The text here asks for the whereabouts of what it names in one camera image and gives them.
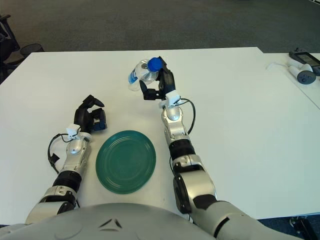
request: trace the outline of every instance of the chair leg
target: chair leg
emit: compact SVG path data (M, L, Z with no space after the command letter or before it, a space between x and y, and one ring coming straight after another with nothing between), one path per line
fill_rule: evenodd
M6 78L9 76L8 69L3 67L2 73L3 73L3 80L6 80Z

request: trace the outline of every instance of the table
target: table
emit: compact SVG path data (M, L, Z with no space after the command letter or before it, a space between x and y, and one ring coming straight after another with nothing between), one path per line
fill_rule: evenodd
M49 141L66 131L89 94L105 104L108 129L92 134L81 207L141 203L179 214L158 102L127 86L135 64L154 56L165 59L178 92L196 106L191 141L220 200L257 219L320 212L320 111L285 74L266 70L258 48L39 52L0 85L1 224L24 223L52 185ZM189 128L192 109L182 109ZM156 166L143 188L118 195L100 184L95 161L102 144L123 130L153 142ZM58 168L65 147L52 147Z

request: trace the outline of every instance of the black cable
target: black cable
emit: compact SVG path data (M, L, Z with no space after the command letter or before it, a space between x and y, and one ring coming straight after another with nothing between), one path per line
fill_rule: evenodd
M195 107L194 103L193 103L192 101L190 101L189 99L187 99L187 98L181 98L180 100L185 100L185 102L180 103L180 104L177 104L176 106L180 106L180 105L183 105L183 104L186 104L186 103L190 103L191 106L192 106L193 119L192 119L192 123L191 123L190 129L188 130L188 134L190 134L191 131L192 131L192 129L193 129L194 126L195 126L195 121L196 121L196 107Z
M172 166L171 166L171 156L169 158L169 166L170 166L172 174L175 176L174 170L172 169Z

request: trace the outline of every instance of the plastic water bottle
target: plastic water bottle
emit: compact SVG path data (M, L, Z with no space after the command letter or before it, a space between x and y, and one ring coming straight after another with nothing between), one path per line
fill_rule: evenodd
M157 79L158 71L161 68L162 61L159 57L141 60L129 75L129 89L132 91L140 90L140 80L146 85L152 83Z

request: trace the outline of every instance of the green ceramic plate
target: green ceramic plate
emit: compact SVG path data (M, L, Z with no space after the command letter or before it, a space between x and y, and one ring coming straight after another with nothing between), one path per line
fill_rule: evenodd
M95 170L101 184L116 194L140 189L152 176L156 151L152 142L138 131L121 131L99 150Z

